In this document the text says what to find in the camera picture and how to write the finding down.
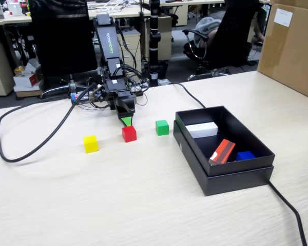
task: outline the green cube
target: green cube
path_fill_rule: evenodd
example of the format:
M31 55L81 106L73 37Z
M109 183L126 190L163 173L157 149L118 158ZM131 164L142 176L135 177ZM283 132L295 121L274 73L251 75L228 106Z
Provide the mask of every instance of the green cube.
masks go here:
M156 121L156 132L159 136L169 135L169 124L166 120Z

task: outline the orange block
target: orange block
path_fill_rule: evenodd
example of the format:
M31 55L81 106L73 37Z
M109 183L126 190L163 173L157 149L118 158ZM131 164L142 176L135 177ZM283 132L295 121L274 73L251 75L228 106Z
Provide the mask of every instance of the orange block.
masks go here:
M235 146L235 143L228 141L226 139L222 140L219 147L216 149L214 154L210 157L209 163L213 166L226 163L234 146Z

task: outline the red cube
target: red cube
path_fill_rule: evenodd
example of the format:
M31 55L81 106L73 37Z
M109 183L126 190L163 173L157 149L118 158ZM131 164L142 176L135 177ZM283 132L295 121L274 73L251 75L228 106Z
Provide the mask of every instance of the red cube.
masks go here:
M133 126L122 128L122 136L125 142L137 140L137 133Z

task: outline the yellow cube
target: yellow cube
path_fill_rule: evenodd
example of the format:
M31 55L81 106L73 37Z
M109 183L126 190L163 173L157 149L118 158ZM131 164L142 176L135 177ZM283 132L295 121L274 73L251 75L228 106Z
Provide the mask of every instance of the yellow cube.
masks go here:
M83 142L84 142L84 147L86 148L86 153L87 154L99 150L97 139L96 139L95 135L84 137L83 138Z

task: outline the desk surface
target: desk surface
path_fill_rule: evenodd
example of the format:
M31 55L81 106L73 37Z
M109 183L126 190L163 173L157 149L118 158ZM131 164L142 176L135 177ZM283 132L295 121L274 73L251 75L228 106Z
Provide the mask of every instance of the desk surface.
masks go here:
M276 154L271 181L299 211L308 242L308 97L258 72L185 86L207 107L226 106ZM155 132L156 120L172 128L176 111L200 106L177 85L146 95L133 119L137 141L124 143L115 111L75 108L34 155L15 164L0 158L0 246L301 245L294 214L270 187L205 197L172 129ZM7 116L7 157L42 142L70 106ZM83 137L93 134L100 150L86 154Z
M127 18L127 17L137 17L139 16L140 6L139 5L130 5L124 8L120 12L111 13L110 16L113 18ZM90 19L94 18L99 14L97 10L88 10ZM150 11L144 9L144 16L150 16ZM12 16L8 14L8 11L5 12L5 19L0 20L0 25L4 24L13 24L13 23L28 23L32 22L32 18L22 15L22 16Z
M262 4L269 4L270 0L259 0ZM199 4L223 4L224 0L191 0L186 2L173 2L173 3L160 3L160 7L164 6L183 6L183 5L199 5Z

